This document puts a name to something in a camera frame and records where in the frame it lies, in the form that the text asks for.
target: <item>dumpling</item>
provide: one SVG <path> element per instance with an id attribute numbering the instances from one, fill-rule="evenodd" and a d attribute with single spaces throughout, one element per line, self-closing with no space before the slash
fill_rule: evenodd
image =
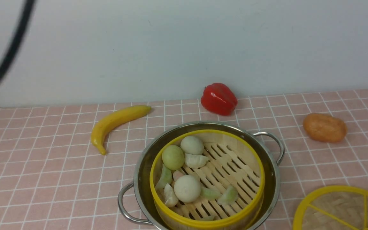
<path id="1" fill-rule="evenodd" d="M 234 186 L 230 185 L 222 196 L 217 200 L 219 205 L 231 205 L 238 199 L 238 191 Z"/>
<path id="2" fill-rule="evenodd" d="M 200 168 L 204 166 L 209 158 L 204 155 L 192 155 L 192 154 L 185 154 L 184 162 L 186 166 L 192 169 Z"/>
<path id="3" fill-rule="evenodd" d="M 178 203 L 178 198 L 172 188 L 169 184 L 166 184 L 164 187 L 164 204 L 169 208 L 174 207 Z"/>
<path id="4" fill-rule="evenodd" d="M 210 216 L 201 218 L 200 221 L 213 221 L 214 218 L 215 218 L 215 215 L 210 215 Z"/>
<path id="5" fill-rule="evenodd" d="M 177 181 L 178 180 L 178 178 L 180 178 L 180 177 L 182 177 L 182 176 L 184 176 L 185 174 L 184 173 L 182 173 L 181 171 L 179 171 L 179 170 L 176 170 L 173 174 L 172 174 L 172 178 L 173 178 L 173 180 L 174 181 Z"/>
<path id="6" fill-rule="evenodd" d="M 155 189 L 159 190 L 165 187 L 166 184 L 172 182 L 173 174 L 171 171 L 163 164 L 163 168 L 161 170 L 161 176 L 159 181 L 157 182 Z"/>
<path id="7" fill-rule="evenodd" d="M 207 200 L 215 200 L 221 197 L 221 193 L 215 189 L 209 189 L 202 187 L 201 188 L 201 195 L 203 198 L 206 198 Z"/>

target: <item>pink checkered tablecloth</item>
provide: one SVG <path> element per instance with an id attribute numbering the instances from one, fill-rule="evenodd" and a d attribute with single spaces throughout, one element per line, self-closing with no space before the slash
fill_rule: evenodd
<path id="1" fill-rule="evenodd" d="M 108 154 L 89 144 L 94 122 L 114 110 L 148 104 L 147 117 L 111 132 Z M 307 137 L 302 120 L 310 112 L 343 119 L 349 134 L 339 144 Z M 290 230 L 295 209 L 309 192 L 325 185 L 368 189 L 368 89 L 239 100 L 229 117 L 213 115 L 199 100 L 82 106 L 0 108 L 0 230 L 152 229 L 128 222 L 118 211 L 121 186 L 133 179 L 144 147 L 183 122 L 219 120 L 283 139 L 279 201 L 260 229 Z M 273 152 L 277 146 L 264 140 Z M 127 210 L 143 217 L 133 191 Z"/>

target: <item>white wall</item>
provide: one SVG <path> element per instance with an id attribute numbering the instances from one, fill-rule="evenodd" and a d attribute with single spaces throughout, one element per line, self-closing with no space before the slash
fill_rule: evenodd
<path id="1" fill-rule="evenodd" d="M 0 0 L 0 57 L 22 0 Z M 39 0 L 0 106 L 368 88 L 368 0 Z"/>

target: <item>yellow steamer rim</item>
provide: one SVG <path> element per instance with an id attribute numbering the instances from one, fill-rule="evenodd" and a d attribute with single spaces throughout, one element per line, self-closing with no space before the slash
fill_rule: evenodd
<path id="1" fill-rule="evenodd" d="M 197 134 L 204 134 L 204 133 L 211 133 L 211 134 L 222 134 L 222 135 L 226 135 L 232 138 L 235 138 L 237 141 L 241 142 L 242 144 L 244 144 L 247 149 L 253 154 L 254 159 L 256 160 L 258 166 L 259 166 L 259 179 L 260 179 L 260 184 L 259 184 L 259 188 L 257 190 L 256 196 L 255 198 L 251 198 L 252 201 L 247 204 L 247 206 L 245 206 L 241 211 L 239 211 L 238 213 L 235 213 L 234 215 L 231 215 L 229 217 L 220 219 L 220 220 L 214 220 L 214 221 L 199 221 L 199 220 L 193 220 L 191 218 L 186 218 L 183 217 L 177 213 L 175 213 L 173 210 L 171 210 L 170 208 L 168 208 L 164 202 L 160 199 L 159 195 L 157 194 L 157 191 L 155 189 L 155 170 L 160 170 L 161 169 L 156 169 L 157 165 L 160 165 L 159 162 L 162 162 L 162 152 L 165 150 L 165 148 L 169 145 L 175 144 L 175 143 L 179 143 L 184 137 L 187 137 L 189 135 L 195 135 L 197 136 Z M 259 213 L 260 207 L 262 205 L 262 200 L 263 200 L 263 195 L 264 195 L 264 184 L 265 184 L 265 172 L 264 172 L 264 168 L 263 168 L 263 164 L 259 158 L 259 156 L 257 155 L 256 151 L 243 139 L 241 139 L 240 137 L 237 137 L 236 135 L 233 135 L 231 133 L 228 132 L 224 132 L 224 131 L 219 131 L 219 130 L 213 130 L 213 129 L 205 129 L 205 130 L 197 130 L 197 131 L 192 131 L 183 135 L 180 135 L 179 137 L 175 138 L 174 140 L 170 141 L 167 145 L 165 145 L 157 154 L 157 156 L 154 159 L 154 162 L 152 164 L 151 167 L 151 171 L 150 171 L 150 189 L 151 189 L 151 193 L 152 196 L 154 198 L 155 201 L 155 205 L 157 207 L 157 211 L 160 214 L 161 218 L 166 222 L 166 224 L 168 224 L 169 220 L 165 220 L 165 218 L 170 218 L 172 220 L 174 220 L 175 222 L 177 222 L 178 224 L 181 224 L 183 226 L 182 229 L 219 229 L 219 228 L 225 228 L 225 227 L 231 227 L 234 224 L 238 224 L 240 222 L 245 223 L 243 227 L 248 227 L 251 224 L 253 224 L 253 222 L 255 221 L 255 218 L 257 216 L 257 214 Z"/>
<path id="2" fill-rule="evenodd" d="M 299 204 L 293 230 L 368 230 L 368 190 L 331 185 L 311 192 Z"/>

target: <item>pot handle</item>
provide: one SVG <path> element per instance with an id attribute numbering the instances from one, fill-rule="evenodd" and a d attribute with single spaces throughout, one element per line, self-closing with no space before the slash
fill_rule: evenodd
<path id="1" fill-rule="evenodd" d="M 121 188 L 120 192 L 119 192 L 119 196 L 117 197 L 117 205 L 119 206 L 119 210 L 121 212 L 121 214 L 123 214 L 123 216 L 129 220 L 130 222 L 133 222 L 135 224 L 149 224 L 149 225 L 153 225 L 151 221 L 147 220 L 147 219 L 139 219 L 136 218 L 132 215 L 130 215 L 126 208 L 124 208 L 123 206 L 123 196 L 124 194 L 127 192 L 127 190 L 131 189 L 133 187 L 133 182 L 128 183 L 126 186 L 124 186 L 123 188 Z"/>
<path id="2" fill-rule="evenodd" d="M 280 154 L 279 154 L 278 159 L 276 159 L 276 164 L 277 165 L 280 165 L 280 163 L 283 160 L 283 156 L 285 155 L 285 146 L 283 145 L 282 141 L 279 140 L 279 138 L 277 138 L 274 134 L 267 133 L 267 132 L 257 132 L 257 133 L 255 133 L 253 135 L 255 137 L 258 137 L 258 136 L 268 136 L 268 137 L 274 139 L 276 141 L 276 143 L 278 143 L 279 148 L 280 148 Z"/>

